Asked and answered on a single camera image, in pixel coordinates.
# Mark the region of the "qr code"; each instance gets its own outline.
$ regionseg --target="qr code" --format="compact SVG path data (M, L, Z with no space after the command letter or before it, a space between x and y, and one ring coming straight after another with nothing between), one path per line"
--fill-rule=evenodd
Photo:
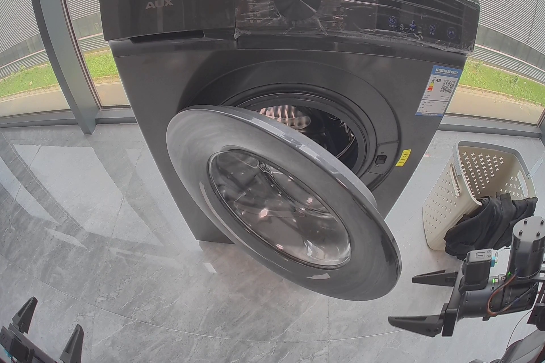
M439 92L451 93L453 92L455 85L456 81L443 80L443 84L441 85L441 89L439 90Z

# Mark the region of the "front-load washing machine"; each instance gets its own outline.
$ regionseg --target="front-load washing machine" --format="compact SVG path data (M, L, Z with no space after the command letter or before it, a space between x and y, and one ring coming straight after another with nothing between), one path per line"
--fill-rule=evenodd
M382 216L475 43L476 0L100 0L142 134L199 240L368 300L401 261Z

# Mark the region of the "warning sticker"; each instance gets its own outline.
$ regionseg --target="warning sticker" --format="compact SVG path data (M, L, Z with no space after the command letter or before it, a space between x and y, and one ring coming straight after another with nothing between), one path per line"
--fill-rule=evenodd
M403 152L401 153L401 157L399 158L399 160L396 163L396 166L404 166L404 164L407 161L407 159L409 158L409 156L410 156L410 150L409 149L404 149Z
M434 65L416 114L443 116L461 75L461 69Z

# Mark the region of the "open door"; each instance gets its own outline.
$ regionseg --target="open door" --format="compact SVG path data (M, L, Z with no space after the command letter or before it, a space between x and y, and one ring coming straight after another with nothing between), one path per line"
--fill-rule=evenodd
M348 300L397 283L399 249L373 195L302 133L246 109L194 106L170 121L167 148L203 212L278 275Z

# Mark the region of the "white laundry basket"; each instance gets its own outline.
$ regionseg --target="white laundry basket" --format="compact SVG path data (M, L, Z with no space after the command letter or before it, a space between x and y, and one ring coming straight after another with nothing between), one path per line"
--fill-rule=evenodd
M454 144L452 156L422 208L428 246L444 250L447 230L481 205L478 198L494 197L496 192L509 192L513 200L536 195L521 154L487 143Z

